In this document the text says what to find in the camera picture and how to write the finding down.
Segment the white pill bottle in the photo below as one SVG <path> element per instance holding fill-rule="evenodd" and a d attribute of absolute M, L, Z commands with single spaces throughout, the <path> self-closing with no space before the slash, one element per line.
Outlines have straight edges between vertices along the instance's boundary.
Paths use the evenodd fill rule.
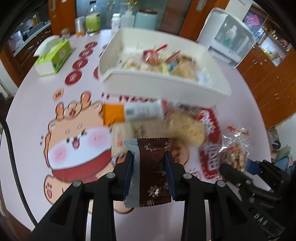
<path fill-rule="evenodd" d="M 120 29 L 121 24 L 121 14 L 114 13 L 111 18 L 111 31 L 116 33 Z"/>

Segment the white squeeze wash bottle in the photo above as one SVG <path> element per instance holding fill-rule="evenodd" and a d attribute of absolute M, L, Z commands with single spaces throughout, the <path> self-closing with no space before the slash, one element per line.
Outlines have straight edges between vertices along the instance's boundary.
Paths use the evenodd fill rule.
<path fill-rule="evenodd" d="M 132 11 L 127 10 L 122 16 L 120 20 L 121 28 L 133 28 L 134 26 L 135 15 L 132 14 Z"/>

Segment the light blue ceramic canister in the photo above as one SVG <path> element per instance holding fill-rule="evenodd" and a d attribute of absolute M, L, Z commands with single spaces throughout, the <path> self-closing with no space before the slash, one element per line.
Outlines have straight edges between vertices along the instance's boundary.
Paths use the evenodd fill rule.
<path fill-rule="evenodd" d="M 140 9 L 135 15 L 134 28 L 156 30 L 158 12 L 151 9 Z"/>

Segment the small glass jar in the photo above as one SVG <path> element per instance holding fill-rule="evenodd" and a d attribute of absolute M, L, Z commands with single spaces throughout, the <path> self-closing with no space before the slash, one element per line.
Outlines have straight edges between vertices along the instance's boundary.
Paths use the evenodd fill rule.
<path fill-rule="evenodd" d="M 69 28 L 64 28 L 60 32 L 60 36 L 62 39 L 69 39 L 70 38 L 70 30 Z"/>

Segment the clear caramel popcorn bag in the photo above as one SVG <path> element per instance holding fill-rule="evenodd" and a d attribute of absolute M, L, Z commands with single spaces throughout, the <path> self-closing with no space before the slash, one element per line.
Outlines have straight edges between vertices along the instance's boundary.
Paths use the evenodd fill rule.
<path fill-rule="evenodd" d="M 222 146 L 219 151 L 220 164 L 229 164 L 242 172 L 246 168 L 250 152 L 249 130 L 229 125 L 222 133 Z"/>

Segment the brown snowflake snack packet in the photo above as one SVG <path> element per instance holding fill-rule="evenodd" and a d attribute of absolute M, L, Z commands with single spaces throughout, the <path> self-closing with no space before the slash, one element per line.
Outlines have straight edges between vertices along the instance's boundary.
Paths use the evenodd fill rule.
<path fill-rule="evenodd" d="M 133 155 L 132 179 L 125 207 L 139 208 L 171 202 L 165 170 L 170 138 L 133 138 L 125 146 Z"/>

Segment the pink cartoon tablecloth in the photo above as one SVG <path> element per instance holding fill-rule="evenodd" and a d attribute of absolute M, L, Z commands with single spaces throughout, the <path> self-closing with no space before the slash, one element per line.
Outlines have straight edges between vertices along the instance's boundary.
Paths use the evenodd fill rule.
<path fill-rule="evenodd" d="M 99 54 L 103 46 L 111 39 L 111 30 L 102 31 L 92 37 L 76 36 L 70 39 L 73 53 L 68 57 L 62 68 L 55 75 L 39 77 L 35 69 L 29 71 L 18 89 L 6 119 L 13 142 L 16 170 L 20 178 L 26 201 L 34 218 L 40 221 L 52 207 L 62 192 L 73 182 L 66 183 L 56 178 L 52 170 L 58 171 L 58 164 L 66 164 L 65 170 L 87 164 L 93 158 L 111 147 L 110 135 L 102 136 L 102 115 L 98 116 L 101 105 L 99 100 L 109 102 L 147 101 L 141 97 L 118 97 L 103 91 L 102 82 L 95 77 Z M 223 99 L 215 108 L 219 126 L 222 130 L 234 124 L 249 130 L 251 150 L 249 157 L 254 161 L 271 161 L 265 125 L 257 103 L 245 80 L 235 69 L 219 62 L 220 69 L 232 88 L 230 97 Z M 81 95 L 90 97 L 91 104 L 96 106 L 90 113 L 81 110 Z M 73 113 L 67 119 L 66 111 L 69 104 Z M 94 129 L 99 131 L 94 137 L 99 141 L 95 154 L 83 154 L 82 131 Z M 51 146 L 62 142 L 57 154 L 50 157 L 49 163 L 44 149 L 46 135 L 50 133 Z M 19 196 L 9 157 L 5 135 L 1 139 L 1 191 L 3 210 L 6 216 L 11 214 L 11 223 L 15 221 L 16 229 L 23 226 L 31 230 L 34 225 L 30 220 Z M 174 202 L 156 207 L 136 208 L 128 214 L 115 212 L 115 229 L 117 240 L 180 240 L 184 202 Z"/>

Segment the orange end snack packet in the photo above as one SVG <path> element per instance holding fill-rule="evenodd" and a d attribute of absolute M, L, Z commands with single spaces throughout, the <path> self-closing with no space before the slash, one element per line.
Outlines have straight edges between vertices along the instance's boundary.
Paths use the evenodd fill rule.
<path fill-rule="evenodd" d="M 154 102 L 127 102 L 124 104 L 104 104 L 103 122 L 110 126 L 114 123 L 164 118 L 164 107 L 161 99 Z"/>

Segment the small orange snack packet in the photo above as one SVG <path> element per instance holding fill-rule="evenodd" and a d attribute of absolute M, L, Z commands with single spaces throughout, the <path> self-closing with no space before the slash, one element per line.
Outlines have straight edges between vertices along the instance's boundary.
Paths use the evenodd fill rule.
<path fill-rule="evenodd" d="M 196 61 L 187 55 L 178 55 L 174 58 L 175 66 L 171 71 L 171 75 L 182 77 L 190 80 L 197 80 L 197 73 L 200 71 Z"/>

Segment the silver white snack bag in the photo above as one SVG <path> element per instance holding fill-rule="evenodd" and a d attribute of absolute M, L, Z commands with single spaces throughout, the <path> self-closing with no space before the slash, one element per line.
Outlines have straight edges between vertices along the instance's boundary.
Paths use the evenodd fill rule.
<path fill-rule="evenodd" d="M 204 85 L 207 87 L 212 86 L 212 80 L 206 71 L 198 71 L 198 72 L 196 72 L 196 76 L 197 76 L 197 82 L 200 85 Z"/>

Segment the green tissue box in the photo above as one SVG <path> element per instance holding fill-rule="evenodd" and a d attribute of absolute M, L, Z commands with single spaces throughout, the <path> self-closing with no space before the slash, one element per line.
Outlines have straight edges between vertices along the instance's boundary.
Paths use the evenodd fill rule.
<path fill-rule="evenodd" d="M 72 49 L 68 39 L 59 36 L 50 36 L 36 49 L 37 57 L 33 67 L 39 76 L 48 76 L 58 73 Z"/>

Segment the red white small packet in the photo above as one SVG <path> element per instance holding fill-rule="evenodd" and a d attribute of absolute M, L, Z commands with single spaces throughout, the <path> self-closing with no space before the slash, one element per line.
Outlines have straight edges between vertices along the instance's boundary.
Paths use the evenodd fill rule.
<path fill-rule="evenodd" d="M 168 58 L 162 58 L 159 55 L 159 51 L 165 49 L 167 46 L 168 45 L 165 44 L 156 50 L 150 49 L 143 51 L 141 60 L 151 65 L 160 65 L 161 63 L 168 62 Z"/>

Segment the white plastic tray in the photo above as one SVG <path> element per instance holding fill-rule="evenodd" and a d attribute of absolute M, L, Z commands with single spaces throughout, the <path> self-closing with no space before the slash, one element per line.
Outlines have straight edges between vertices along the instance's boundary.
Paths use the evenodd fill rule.
<path fill-rule="evenodd" d="M 153 30 L 119 29 L 100 56 L 98 75 L 109 93 L 205 108 L 232 93 L 206 48 Z"/>

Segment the white countertop appliance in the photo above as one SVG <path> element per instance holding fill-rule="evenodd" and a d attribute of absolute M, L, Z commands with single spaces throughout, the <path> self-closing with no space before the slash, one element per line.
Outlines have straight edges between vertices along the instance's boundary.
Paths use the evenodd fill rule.
<path fill-rule="evenodd" d="M 213 8 L 197 38 L 211 55 L 236 68 L 255 44 L 250 29 L 237 17 L 220 8 Z"/>

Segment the silver orange can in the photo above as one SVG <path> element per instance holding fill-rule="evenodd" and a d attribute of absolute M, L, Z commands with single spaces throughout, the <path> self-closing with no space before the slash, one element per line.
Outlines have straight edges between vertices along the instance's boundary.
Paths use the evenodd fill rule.
<path fill-rule="evenodd" d="M 85 17 L 81 16 L 75 19 L 75 32 L 77 37 L 84 36 L 86 33 L 85 30 Z"/>

